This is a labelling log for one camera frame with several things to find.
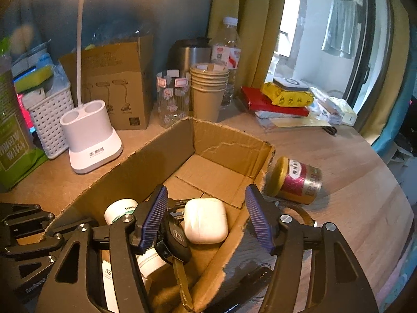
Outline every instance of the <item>stainless steel kettle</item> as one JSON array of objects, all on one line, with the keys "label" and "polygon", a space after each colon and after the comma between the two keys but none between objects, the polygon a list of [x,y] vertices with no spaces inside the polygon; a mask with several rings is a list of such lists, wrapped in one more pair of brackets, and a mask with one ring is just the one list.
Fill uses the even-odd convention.
[{"label": "stainless steel kettle", "polygon": [[210,62],[211,47],[208,44],[209,39],[205,37],[178,40],[169,50],[167,69],[189,72],[195,63]]}]

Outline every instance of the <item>desk lamp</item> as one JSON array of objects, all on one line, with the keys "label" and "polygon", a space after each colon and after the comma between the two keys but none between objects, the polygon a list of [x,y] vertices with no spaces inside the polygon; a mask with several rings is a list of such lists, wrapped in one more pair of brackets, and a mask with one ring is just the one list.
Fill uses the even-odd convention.
[{"label": "desk lamp", "polygon": [[81,30],[83,6],[84,0],[78,0],[78,106],[65,113],[60,119],[60,124],[69,146],[71,167],[78,174],[88,173],[116,159],[123,150],[122,141],[110,123],[106,103],[103,100],[92,100],[83,104],[81,100]]}]

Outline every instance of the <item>metal bolt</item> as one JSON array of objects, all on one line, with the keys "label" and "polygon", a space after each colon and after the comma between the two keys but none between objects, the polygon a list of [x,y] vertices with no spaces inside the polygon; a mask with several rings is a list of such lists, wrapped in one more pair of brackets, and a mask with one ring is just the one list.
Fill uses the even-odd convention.
[{"label": "metal bolt", "polygon": [[291,216],[289,216],[287,214],[281,215],[280,219],[281,219],[282,222],[287,223],[287,224],[292,221]]},{"label": "metal bolt", "polygon": [[85,232],[88,228],[90,228],[89,224],[81,224],[77,227],[77,229],[81,232]]},{"label": "metal bolt", "polygon": [[130,222],[133,220],[133,215],[132,214],[125,214],[122,216],[122,221],[123,222]]},{"label": "metal bolt", "polygon": [[333,232],[333,231],[336,230],[336,225],[334,223],[332,223],[332,222],[326,223],[325,227],[326,227],[326,230],[328,230],[328,231],[332,231]]}]

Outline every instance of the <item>ribbed blue pad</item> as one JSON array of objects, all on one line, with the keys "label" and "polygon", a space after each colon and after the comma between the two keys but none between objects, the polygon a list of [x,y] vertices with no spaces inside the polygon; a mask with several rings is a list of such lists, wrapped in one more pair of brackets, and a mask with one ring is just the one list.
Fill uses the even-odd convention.
[{"label": "ribbed blue pad", "polygon": [[[262,207],[270,207],[273,213],[265,213],[265,209],[261,207],[259,201],[265,202]],[[258,241],[261,246],[271,254],[275,247],[274,235],[276,232],[275,227],[278,223],[275,219],[275,214],[277,213],[278,209],[273,203],[266,203],[261,192],[259,192],[255,185],[247,186],[245,192],[245,202],[251,217],[252,224],[254,225]]]},{"label": "ribbed blue pad", "polygon": [[163,186],[142,227],[142,239],[139,246],[143,250],[147,250],[152,247],[159,225],[161,224],[162,217],[167,208],[168,189]]}]

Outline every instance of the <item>white plastic basket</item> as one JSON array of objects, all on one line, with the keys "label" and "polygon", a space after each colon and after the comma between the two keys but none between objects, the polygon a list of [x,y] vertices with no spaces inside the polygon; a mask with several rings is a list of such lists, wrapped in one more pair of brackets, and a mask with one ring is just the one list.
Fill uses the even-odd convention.
[{"label": "white plastic basket", "polygon": [[73,108],[68,86],[28,109],[46,156],[51,160],[68,148],[59,120]]}]

